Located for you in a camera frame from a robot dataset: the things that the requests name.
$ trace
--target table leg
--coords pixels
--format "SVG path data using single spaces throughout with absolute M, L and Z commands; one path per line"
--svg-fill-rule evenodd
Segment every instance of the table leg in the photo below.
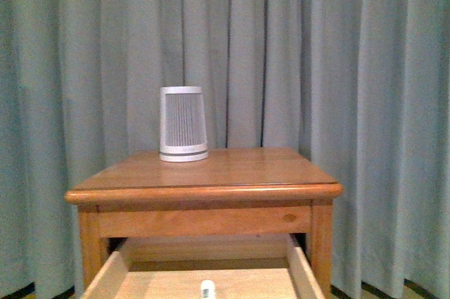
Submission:
M 108 259 L 108 240 L 100 237 L 96 206 L 79 206 L 78 218 L 83 256 L 84 287 L 87 288 Z
M 330 297 L 333 200 L 314 200 L 311 205 L 309 261 L 325 297 Z

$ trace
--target wood knot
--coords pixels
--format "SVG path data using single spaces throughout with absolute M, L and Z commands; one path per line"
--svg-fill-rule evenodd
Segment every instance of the wood knot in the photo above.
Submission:
M 292 223 L 292 222 L 294 222 L 296 219 L 297 219 L 297 216 L 296 216 L 296 215 L 293 215 L 293 214 L 291 214 L 291 213 L 289 213 L 289 214 L 283 216 L 283 220 L 284 220 L 285 222 L 288 222 L 288 223 Z

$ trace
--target speaker grille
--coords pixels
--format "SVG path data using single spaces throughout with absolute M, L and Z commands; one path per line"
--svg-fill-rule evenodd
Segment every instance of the speaker grille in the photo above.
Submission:
M 168 94 L 165 143 L 167 146 L 195 146 L 205 142 L 201 94 Z

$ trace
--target white object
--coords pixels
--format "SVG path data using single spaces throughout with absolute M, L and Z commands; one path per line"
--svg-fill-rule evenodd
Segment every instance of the white object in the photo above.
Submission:
M 208 156 L 202 87 L 161 88 L 160 159 L 191 162 Z
M 212 280 L 204 280 L 200 285 L 202 299 L 216 299 L 216 285 Z

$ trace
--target table edge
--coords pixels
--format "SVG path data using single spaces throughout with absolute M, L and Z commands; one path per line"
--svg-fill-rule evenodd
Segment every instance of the table edge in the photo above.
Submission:
M 337 182 L 326 184 L 138 187 L 133 189 L 73 189 L 65 194 L 65 200 L 73 205 L 172 201 L 291 201 L 336 198 L 342 192 L 343 187 Z

